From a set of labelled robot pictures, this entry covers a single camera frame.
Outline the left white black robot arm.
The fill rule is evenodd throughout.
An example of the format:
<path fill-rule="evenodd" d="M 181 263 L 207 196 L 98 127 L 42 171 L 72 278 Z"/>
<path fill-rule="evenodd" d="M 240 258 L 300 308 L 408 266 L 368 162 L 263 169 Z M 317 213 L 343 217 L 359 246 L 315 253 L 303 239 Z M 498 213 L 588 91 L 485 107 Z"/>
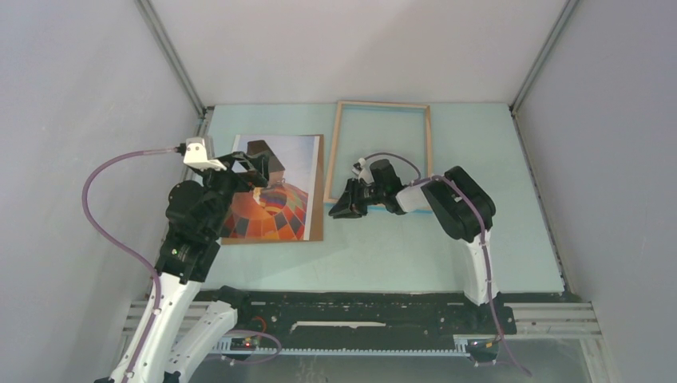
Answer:
<path fill-rule="evenodd" d="M 168 231 L 155 264 L 115 239 L 92 216 L 89 189 L 109 166 L 136 156 L 178 153 L 184 165 L 201 177 L 185 180 L 168 194 Z M 180 336 L 180 326 L 200 292 L 220 249 L 220 231 L 234 197 L 270 183 L 273 152 L 232 152 L 215 156 L 210 137 L 193 137 L 175 148 L 125 153 L 96 168 L 85 181 L 81 204 L 87 220 L 108 241 L 139 260 L 149 271 L 152 290 L 139 325 L 115 369 L 105 382 L 187 382 L 213 346 L 227 334 L 237 338 L 268 338 L 249 330 L 251 296 L 230 286 L 218 289 L 198 322 Z"/>

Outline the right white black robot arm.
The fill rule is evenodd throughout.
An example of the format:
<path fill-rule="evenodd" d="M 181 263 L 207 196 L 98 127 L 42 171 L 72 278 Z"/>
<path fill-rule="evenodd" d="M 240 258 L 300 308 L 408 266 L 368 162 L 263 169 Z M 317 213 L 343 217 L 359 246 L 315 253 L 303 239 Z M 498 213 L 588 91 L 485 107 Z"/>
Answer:
<path fill-rule="evenodd" d="M 488 303 L 495 299 L 498 288 L 493 280 L 489 238 L 497 209 L 488 193 L 461 166 L 408 184 L 401 181 L 388 159 L 370 163 L 362 158 L 353 165 L 352 173 L 328 215 L 358 219 L 375 205 L 395 215 L 429 208 L 441 229 L 467 248 L 461 269 L 463 294 L 475 305 L 465 310 L 465 325 L 476 334 L 492 328 L 497 316 Z"/>

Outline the wooden picture frame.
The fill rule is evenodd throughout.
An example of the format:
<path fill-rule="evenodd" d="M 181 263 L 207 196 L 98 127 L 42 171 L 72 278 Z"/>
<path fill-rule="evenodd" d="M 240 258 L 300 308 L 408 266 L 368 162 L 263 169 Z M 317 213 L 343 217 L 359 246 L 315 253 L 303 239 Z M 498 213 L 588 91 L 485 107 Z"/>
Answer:
<path fill-rule="evenodd" d="M 389 159 L 404 182 L 434 173 L 431 107 L 385 101 L 339 101 L 325 172 L 323 202 L 338 201 L 358 159 Z"/>

